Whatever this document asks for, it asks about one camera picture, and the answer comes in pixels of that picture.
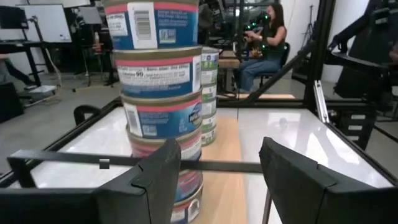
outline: jeans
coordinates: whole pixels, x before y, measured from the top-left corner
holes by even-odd
[[[280,70],[280,59],[249,59],[242,62],[235,73],[238,88],[251,91],[253,80],[261,73],[276,73]]]

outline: gray floor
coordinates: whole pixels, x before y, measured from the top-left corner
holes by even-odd
[[[42,76],[45,84],[56,83],[55,77]],[[80,105],[89,104],[102,107],[118,96],[119,85],[115,88],[91,88],[72,93],[72,88],[84,86],[85,77],[63,76],[63,88],[59,100],[41,103],[27,108],[25,114],[0,124],[0,173],[9,170],[6,157],[19,149],[43,149],[51,142],[71,130],[74,126],[73,110]],[[323,90],[328,98],[338,98],[333,94],[332,83],[323,83]],[[304,85],[289,78],[277,82],[270,93],[292,94],[302,98]],[[398,136],[397,123],[378,124],[381,128]],[[378,131],[373,131],[368,154],[398,176],[397,144]]]

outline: stack of cans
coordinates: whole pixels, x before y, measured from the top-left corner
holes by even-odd
[[[218,50],[204,47],[201,53],[202,146],[208,146],[216,139],[217,72]]]
[[[181,158],[201,157],[201,47],[198,0],[103,0],[122,84],[133,157],[146,157],[176,139]],[[199,213],[203,176],[178,178],[172,223]]]

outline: chair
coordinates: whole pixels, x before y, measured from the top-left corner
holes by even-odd
[[[285,52],[282,55],[282,58],[280,59],[280,67],[281,68],[286,64],[287,58],[289,57],[289,53],[290,53],[290,44],[288,42],[285,42]],[[263,86],[264,78],[270,78],[275,73],[260,73],[260,74],[258,74],[257,77],[261,77],[260,87]]]

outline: wooden board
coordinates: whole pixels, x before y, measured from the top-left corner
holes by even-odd
[[[245,99],[249,96],[246,93],[238,94],[238,99]],[[225,96],[217,96],[217,98],[226,98]],[[263,94],[259,97],[259,99],[295,99],[293,95],[290,94]]]
[[[241,162],[238,120],[217,117],[216,141],[202,160]],[[204,172],[201,212],[194,224],[247,223],[243,174]]]
[[[221,53],[221,57],[236,57],[232,50],[225,50]],[[220,68],[238,68],[241,62],[238,59],[219,59],[218,66]]]

